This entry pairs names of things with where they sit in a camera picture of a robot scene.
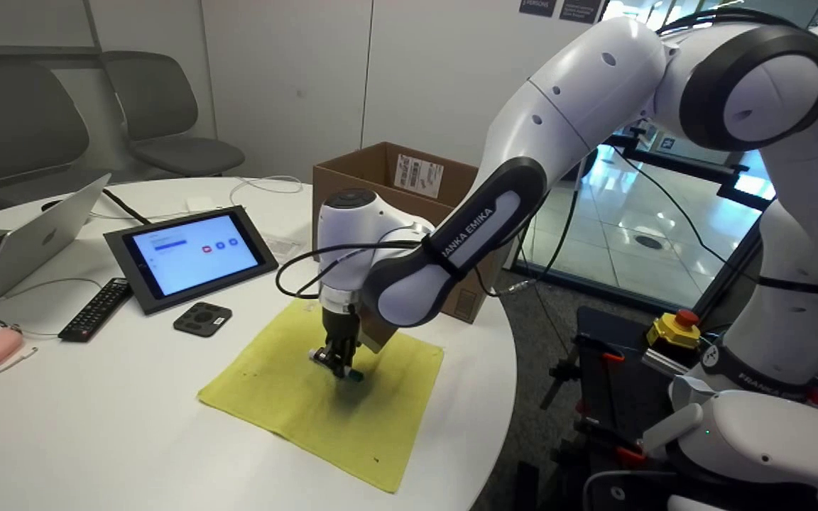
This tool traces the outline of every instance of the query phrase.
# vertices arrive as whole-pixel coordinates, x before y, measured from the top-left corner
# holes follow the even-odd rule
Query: yellow towel
[[[197,396],[394,493],[444,350],[397,333],[379,355],[358,349],[355,383],[308,359],[324,338],[320,304],[293,301]]]

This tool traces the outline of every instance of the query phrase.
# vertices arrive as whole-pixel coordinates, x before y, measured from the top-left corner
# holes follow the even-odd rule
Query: chair
[[[244,162],[229,143],[178,136],[197,120],[197,101],[178,62],[166,55],[114,51],[101,55],[126,119],[131,154],[163,170],[204,177]]]
[[[77,191],[106,172],[72,163],[89,143],[87,126],[58,78],[33,62],[0,61],[0,207]]]

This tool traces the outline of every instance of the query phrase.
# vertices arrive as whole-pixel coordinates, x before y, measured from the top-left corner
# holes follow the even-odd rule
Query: tv remote control
[[[131,293],[131,286],[126,279],[111,279],[59,332],[59,339],[71,343],[87,343]]]

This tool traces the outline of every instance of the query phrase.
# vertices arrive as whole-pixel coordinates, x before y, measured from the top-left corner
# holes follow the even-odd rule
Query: laptop
[[[0,297],[75,241],[110,177],[100,177],[18,229],[0,229]]]

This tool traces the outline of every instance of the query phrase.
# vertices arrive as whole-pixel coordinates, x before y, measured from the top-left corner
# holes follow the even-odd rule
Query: tablet
[[[145,314],[279,266],[240,206],[132,227],[104,237]]]

